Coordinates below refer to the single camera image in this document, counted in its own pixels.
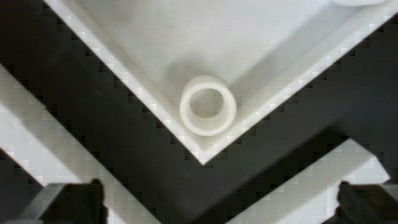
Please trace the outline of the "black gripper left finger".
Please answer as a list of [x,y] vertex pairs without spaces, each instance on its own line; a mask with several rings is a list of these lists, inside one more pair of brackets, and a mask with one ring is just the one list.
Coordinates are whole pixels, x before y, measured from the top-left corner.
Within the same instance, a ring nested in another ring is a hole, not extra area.
[[89,183],[51,183],[34,197],[21,213],[0,224],[108,224],[105,187]]

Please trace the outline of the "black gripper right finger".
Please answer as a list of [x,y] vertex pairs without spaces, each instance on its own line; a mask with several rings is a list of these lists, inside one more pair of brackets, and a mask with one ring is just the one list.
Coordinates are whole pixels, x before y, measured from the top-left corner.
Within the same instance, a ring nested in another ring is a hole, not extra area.
[[343,181],[336,213],[322,224],[398,224],[398,184]]

